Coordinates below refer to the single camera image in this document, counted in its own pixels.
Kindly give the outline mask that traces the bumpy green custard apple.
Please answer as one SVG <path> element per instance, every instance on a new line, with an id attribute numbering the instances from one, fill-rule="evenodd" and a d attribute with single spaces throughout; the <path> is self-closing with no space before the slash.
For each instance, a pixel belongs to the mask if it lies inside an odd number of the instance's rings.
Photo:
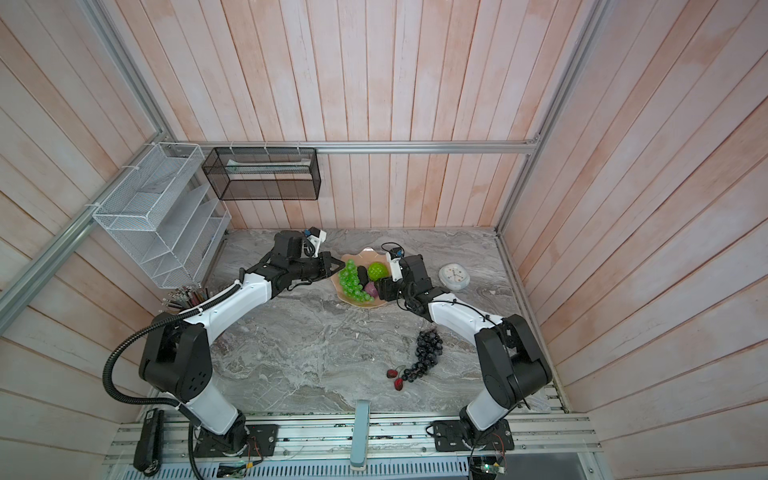
<path id="1" fill-rule="evenodd" d="M 388 266 L 382 262 L 373 262 L 367 267 L 367 275 L 370 282 L 376 282 L 380 279 L 390 276 Z"/>

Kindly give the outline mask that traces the purple fig fruit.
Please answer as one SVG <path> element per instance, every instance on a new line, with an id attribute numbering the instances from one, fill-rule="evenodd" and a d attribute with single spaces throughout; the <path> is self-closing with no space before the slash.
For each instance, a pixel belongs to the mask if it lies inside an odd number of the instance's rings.
<path id="1" fill-rule="evenodd" d="M 375 286 L 375 283 L 374 283 L 374 282 L 368 282 L 368 283 L 367 283 L 367 284 L 364 286 L 364 290 L 365 290 L 365 292 L 366 292 L 368 295 L 370 295 L 370 296 L 371 296 L 371 297 L 373 297 L 374 299 L 378 299 L 378 298 L 379 298 L 379 293 L 378 293 L 378 290 L 377 290 L 377 288 L 376 288 L 376 286 Z"/>

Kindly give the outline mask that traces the dark avocado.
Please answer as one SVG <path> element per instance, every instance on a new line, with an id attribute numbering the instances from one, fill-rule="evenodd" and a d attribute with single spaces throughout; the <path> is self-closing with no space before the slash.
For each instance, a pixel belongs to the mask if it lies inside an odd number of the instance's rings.
<path id="1" fill-rule="evenodd" d="M 370 283 L 367 268 L 365 266 L 358 266 L 357 275 L 358 275 L 358 281 L 361 288 L 365 289 L 365 287 Z"/>

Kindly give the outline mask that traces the dark purple grape bunch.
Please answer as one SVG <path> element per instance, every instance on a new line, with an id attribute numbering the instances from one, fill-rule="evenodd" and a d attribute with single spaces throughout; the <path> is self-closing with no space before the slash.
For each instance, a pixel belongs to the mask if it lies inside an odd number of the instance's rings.
<path id="1" fill-rule="evenodd" d="M 426 376 L 442 354 L 443 340 L 439 333 L 435 329 L 420 332 L 416 341 L 416 361 L 401 372 L 400 379 L 414 382 Z"/>

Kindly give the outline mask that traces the green grape bunch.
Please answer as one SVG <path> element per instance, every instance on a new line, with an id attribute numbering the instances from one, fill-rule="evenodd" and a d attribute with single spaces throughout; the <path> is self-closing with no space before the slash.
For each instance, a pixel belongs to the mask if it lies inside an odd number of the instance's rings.
<path id="1" fill-rule="evenodd" d="M 367 303 L 374 300 L 373 297 L 361 288 L 358 281 L 357 265 L 353 260 L 346 261 L 344 268 L 339 273 L 339 278 L 342 291 L 348 299 L 358 303 Z"/>

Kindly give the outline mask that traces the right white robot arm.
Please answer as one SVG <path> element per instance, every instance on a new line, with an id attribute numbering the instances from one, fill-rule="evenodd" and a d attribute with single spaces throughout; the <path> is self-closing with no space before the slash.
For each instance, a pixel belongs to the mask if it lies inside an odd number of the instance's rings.
<path id="1" fill-rule="evenodd" d="M 434 285 L 420 255 L 391 259 L 389 265 L 392 278 L 378 289 L 381 298 L 401 300 L 405 310 L 453 331 L 476 349 L 483 389 L 462 408 L 453 428 L 465 442 L 480 439 L 552 381 L 551 367 L 525 318 L 492 315 Z"/>

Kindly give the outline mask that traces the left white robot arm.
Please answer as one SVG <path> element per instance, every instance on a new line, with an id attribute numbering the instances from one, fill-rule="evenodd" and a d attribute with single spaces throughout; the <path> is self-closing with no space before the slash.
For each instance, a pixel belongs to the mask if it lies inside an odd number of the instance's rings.
<path id="1" fill-rule="evenodd" d="M 333 276 L 344 267 L 321 245 L 326 232 L 282 230 L 255 265 L 211 299 L 179 314 L 147 336 L 139 376 L 168 396 L 190 421 L 214 435 L 228 434 L 240 416 L 213 385 L 211 345 L 243 316 L 298 285 Z"/>

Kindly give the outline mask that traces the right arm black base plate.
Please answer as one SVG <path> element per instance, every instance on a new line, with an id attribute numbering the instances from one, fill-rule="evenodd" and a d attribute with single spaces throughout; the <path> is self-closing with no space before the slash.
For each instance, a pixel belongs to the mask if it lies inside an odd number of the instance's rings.
<path id="1" fill-rule="evenodd" d="M 433 439 L 438 452 L 497 451 L 515 449 L 509 423 L 499 420 L 487 430 L 476 430 L 468 420 L 437 420 L 425 432 Z"/>

